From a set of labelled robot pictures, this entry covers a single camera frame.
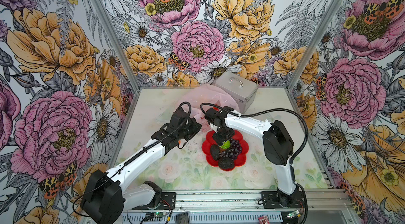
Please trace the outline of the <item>green lime toy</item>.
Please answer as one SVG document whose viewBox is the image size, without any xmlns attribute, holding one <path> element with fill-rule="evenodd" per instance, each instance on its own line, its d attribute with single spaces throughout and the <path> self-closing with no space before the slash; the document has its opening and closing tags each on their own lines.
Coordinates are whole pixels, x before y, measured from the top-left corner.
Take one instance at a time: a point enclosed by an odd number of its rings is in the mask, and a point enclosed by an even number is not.
<svg viewBox="0 0 405 224">
<path fill-rule="evenodd" d="M 223 149 L 223 150 L 227 150 L 230 147 L 231 147 L 231 142 L 229 140 L 223 142 L 222 145 L 220 146 L 220 148 Z"/>
</svg>

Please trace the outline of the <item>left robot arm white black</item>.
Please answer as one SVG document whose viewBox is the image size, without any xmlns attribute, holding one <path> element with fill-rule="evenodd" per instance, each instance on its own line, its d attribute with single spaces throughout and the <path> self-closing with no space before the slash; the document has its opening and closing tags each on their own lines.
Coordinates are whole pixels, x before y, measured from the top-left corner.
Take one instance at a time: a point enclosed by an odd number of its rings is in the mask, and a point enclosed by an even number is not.
<svg viewBox="0 0 405 224">
<path fill-rule="evenodd" d="M 161 201 L 162 190 L 151 181 L 129 189 L 136 178 L 155 161 L 178 147 L 179 141 L 191 140 L 201 124 L 191 116 L 192 107 L 182 102 L 170 122 L 155 132 L 138 152 L 121 164 L 107 170 L 96 170 L 89 177 L 80 207 L 97 224 L 112 224 L 123 212 L 137 207 L 155 209 Z"/>
</svg>

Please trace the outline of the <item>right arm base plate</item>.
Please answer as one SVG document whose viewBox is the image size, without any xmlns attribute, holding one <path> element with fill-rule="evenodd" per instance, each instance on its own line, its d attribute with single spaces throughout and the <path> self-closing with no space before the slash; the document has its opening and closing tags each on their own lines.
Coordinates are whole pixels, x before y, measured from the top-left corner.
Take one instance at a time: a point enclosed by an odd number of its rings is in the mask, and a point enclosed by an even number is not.
<svg viewBox="0 0 405 224">
<path fill-rule="evenodd" d="M 304 209 L 307 206 L 300 191 L 292 195 L 278 191 L 262 191 L 257 203 L 264 209 Z"/>
</svg>

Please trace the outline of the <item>pink plastic bag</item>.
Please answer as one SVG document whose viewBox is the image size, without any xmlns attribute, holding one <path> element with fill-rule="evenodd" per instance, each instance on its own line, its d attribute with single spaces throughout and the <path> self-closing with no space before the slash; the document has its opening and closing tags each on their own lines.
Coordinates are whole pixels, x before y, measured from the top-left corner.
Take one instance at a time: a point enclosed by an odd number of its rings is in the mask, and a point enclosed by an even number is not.
<svg viewBox="0 0 405 224">
<path fill-rule="evenodd" d="M 190 103 L 191 117 L 196 119 L 197 123 L 202 125 L 200 133 L 207 133 L 211 130 L 207 120 L 204 118 L 204 114 L 200 109 L 202 103 L 212 103 L 220 107 L 231 107 L 236 111 L 239 111 L 237 102 L 224 90 L 214 85 L 202 85 L 194 89 L 190 89 L 189 92 L 183 94 L 176 106 L 180 106 L 182 102 Z"/>
</svg>

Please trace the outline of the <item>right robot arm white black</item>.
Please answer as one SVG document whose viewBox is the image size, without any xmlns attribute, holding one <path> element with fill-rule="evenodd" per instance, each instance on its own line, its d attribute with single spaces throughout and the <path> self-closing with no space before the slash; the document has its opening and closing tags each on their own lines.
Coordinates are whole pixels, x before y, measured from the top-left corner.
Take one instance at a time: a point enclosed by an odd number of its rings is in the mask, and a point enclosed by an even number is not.
<svg viewBox="0 0 405 224">
<path fill-rule="evenodd" d="M 210 108 L 204 117 L 214 131 L 213 139 L 223 145 L 235 134 L 235 130 L 261 139 L 264 155 L 275 166 L 277 193 L 271 200 L 282 207 L 290 207 L 298 197 L 295 174 L 291 158 L 294 142 L 280 121 L 269 122 L 255 119 L 226 108 Z"/>
</svg>

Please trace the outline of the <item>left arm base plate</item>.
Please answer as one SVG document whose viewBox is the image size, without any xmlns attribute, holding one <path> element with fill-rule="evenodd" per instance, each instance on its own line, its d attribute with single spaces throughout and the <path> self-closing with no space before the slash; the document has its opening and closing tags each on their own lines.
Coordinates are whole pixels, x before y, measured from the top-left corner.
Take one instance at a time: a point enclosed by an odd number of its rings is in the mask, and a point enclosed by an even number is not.
<svg viewBox="0 0 405 224">
<path fill-rule="evenodd" d="M 159 201 L 153 199 L 152 203 L 146 206 L 138 206 L 131 210 L 174 210 L 176 207 L 176 196 L 177 193 L 175 192 L 162 192 Z"/>
</svg>

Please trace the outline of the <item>dark purple grapes toy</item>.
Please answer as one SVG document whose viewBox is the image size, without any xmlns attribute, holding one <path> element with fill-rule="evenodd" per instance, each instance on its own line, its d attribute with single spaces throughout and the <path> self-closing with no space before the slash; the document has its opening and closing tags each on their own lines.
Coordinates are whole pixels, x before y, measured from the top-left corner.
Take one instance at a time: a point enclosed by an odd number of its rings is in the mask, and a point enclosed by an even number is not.
<svg viewBox="0 0 405 224">
<path fill-rule="evenodd" d="M 222 152 L 222 156 L 225 158 L 230 158 L 231 160 L 236 160 L 242 153 L 242 146 L 237 140 L 231 140 L 230 144 L 231 145 L 229 148 Z"/>
</svg>

